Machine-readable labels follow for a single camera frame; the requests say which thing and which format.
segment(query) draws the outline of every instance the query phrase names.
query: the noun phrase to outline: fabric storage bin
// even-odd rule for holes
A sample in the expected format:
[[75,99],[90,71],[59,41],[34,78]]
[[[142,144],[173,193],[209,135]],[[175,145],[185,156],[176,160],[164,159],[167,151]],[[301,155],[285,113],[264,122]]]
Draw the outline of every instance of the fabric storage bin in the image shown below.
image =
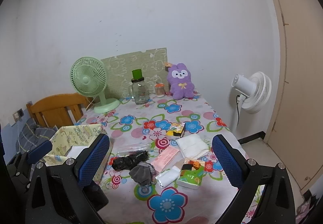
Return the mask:
[[[90,146],[99,134],[107,134],[101,124],[83,126],[63,126],[50,139],[53,149],[44,156],[47,166],[63,164],[68,158],[68,153],[73,146]],[[93,180],[99,182],[102,178],[109,155],[112,150],[110,142],[109,151],[104,157]]]

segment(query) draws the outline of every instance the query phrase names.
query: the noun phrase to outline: table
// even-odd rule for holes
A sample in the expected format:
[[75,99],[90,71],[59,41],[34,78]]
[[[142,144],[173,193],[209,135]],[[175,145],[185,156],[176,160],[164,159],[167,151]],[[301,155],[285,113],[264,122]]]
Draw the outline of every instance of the table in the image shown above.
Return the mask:
[[[174,100],[168,93],[162,98],[151,95],[149,102],[143,105],[136,105],[131,98],[120,99],[120,103],[109,113],[97,114],[90,109],[76,124],[101,123],[113,142],[106,170],[98,183],[109,199],[109,204],[99,211],[103,220],[111,224],[215,223],[234,198],[237,188],[231,186],[212,152],[212,138],[222,134],[233,148],[248,158],[224,121],[197,91],[191,99]],[[186,122],[185,135],[198,133],[209,145],[209,153],[201,158],[208,166],[198,190],[178,186],[176,182],[165,189],[158,185],[145,188],[130,178],[129,170],[113,170],[112,161],[120,146],[149,143],[152,151],[148,162],[168,145],[176,147],[176,141],[165,137],[170,122]],[[242,223],[250,221],[262,189],[258,188]]]

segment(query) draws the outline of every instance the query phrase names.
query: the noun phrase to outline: tile floor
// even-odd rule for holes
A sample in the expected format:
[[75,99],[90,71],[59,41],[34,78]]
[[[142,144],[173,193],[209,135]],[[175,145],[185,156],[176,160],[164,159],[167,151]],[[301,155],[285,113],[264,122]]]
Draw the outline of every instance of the tile floor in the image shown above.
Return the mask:
[[[242,144],[242,148],[246,151],[248,156],[255,159],[259,165],[276,166],[277,163],[281,162],[275,152],[261,138]],[[304,202],[304,198],[295,179],[289,172],[288,175],[292,185],[296,211],[296,209]]]

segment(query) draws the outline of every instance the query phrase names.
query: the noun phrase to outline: pink paper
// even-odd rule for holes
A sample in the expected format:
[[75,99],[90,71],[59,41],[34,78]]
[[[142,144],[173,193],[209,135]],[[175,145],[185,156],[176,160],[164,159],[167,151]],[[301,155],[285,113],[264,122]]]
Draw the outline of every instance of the pink paper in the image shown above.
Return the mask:
[[151,164],[154,166],[154,168],[161,172],[164,167],[173,159],[173,157],[178,153],[179,149],[168,146],[166,149],[159,154],[158,157],[154,161],[151,162]]

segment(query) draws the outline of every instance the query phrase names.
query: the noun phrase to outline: green fan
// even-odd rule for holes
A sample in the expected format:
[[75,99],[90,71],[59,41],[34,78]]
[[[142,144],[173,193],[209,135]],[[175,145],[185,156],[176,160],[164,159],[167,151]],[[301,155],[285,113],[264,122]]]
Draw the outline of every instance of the green fan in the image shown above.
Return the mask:
[[93,57],[82,57],[73,64],[70,77],[75,90],[81,95],[100,97],[100,103],[94,107],[96,113],[107,113],[119,106],[119,100],[105,98],[108,73],[102,61]]

